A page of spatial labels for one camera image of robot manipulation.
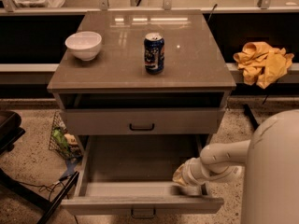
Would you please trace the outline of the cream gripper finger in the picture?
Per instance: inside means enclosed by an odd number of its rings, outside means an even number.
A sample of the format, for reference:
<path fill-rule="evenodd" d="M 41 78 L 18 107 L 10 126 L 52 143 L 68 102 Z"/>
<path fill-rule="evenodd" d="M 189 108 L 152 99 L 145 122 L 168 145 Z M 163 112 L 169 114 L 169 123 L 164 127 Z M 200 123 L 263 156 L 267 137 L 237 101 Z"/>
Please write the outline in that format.
<path fill-rule="evenodd" d="M 179 184 L 181 186 L 186 186 L 187 185 L 187 183 L 184 181 L 184 179 L 183 179 L 183 177 L 182 177 L 181 174 L 173 174 L 172 180 L 175 183 L 177 183 L 177 184 Z"/>
<path fill-rule="evenodd" d="M 175 174 L 179 174 L 179 175 L 182 174 L 184 172 L 183 171 L 184 169 L 185 169 L 185 164 L 181 164 L 179 168 L 177 168 L 177 170 L 175 171 Z"/>

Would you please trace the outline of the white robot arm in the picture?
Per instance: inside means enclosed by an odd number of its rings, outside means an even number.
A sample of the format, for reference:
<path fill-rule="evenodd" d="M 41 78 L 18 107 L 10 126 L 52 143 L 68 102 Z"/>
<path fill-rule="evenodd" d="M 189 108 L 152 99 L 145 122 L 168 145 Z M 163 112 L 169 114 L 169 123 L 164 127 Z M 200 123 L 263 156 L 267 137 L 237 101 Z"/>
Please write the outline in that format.
<path fill-rule="evenodd" d="M 241 224 L 299 224 L 299 110 L 277 113 L 249 140 L 205 146 L 173 174 L 181 186 L 228 182 L 245 168 Z"/>

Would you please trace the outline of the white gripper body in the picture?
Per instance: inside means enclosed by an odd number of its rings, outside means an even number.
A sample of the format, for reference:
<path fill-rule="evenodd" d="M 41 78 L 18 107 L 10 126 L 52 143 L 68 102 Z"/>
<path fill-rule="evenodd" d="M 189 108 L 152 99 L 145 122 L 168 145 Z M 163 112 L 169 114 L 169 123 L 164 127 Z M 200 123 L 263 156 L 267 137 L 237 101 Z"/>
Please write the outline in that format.
<path fill-rule="evenodd" d="M 209 179 L 209 171 L 200 158 L 187 160 L 183 165 L 181 175 L 188 186 L 200 186 Z"/>

